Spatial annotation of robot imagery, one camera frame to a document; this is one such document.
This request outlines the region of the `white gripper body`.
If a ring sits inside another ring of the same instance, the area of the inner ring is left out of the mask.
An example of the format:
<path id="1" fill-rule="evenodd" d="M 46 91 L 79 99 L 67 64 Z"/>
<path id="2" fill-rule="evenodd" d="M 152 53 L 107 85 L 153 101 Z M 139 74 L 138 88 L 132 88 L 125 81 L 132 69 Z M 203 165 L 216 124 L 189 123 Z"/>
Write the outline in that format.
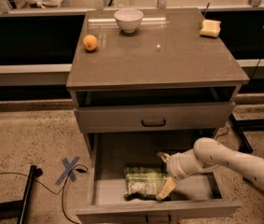
<path id="1" fill-rule="evenodd" d="M 170 177 L 182 180 L 199 174 L 203 168 L 203 162 L 198 160 L 191 149 L 173 154 L 167 161 L 166 168 Z"/>

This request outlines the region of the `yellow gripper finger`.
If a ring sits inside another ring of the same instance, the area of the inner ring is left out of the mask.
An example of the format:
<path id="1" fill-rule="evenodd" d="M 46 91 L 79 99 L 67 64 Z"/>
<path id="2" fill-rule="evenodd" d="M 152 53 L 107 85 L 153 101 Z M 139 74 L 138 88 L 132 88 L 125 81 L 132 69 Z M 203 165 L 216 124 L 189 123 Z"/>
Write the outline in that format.
<path id="1" fill-rule="evenodd" d="M 161 181 L 160 189 L 157 192 L 156 199 L 158 201 L 164 200 L 167 198 L 170 193 L 175 189 L 177 182 L 172 177 L 164 177 Z"/>
<path id="2" fill-rule="evenodd" d="M 157 156 L 162 159 L 163 162 L 167 163 L 170 159 L 170 155 L 164 152 L 158 152 Z"/>

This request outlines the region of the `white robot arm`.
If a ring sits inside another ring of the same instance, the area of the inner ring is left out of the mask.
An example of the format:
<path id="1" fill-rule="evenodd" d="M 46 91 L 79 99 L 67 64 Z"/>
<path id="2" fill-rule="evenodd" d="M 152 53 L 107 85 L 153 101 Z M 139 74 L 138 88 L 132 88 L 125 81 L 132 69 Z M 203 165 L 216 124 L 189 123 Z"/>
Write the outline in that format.
<path id="1" fill-rule="evenodd" d="M 229 168 L 264 191 L 264 159 L 231 150 L 212 138 L 198 139 L 186 152 L 173 155 L 159 152 L 158 156 L 166 164 L 167 171 L 157 194 L 158 200 L 169 196 L 179 180 L 212 172 L 217 166 Z"/>

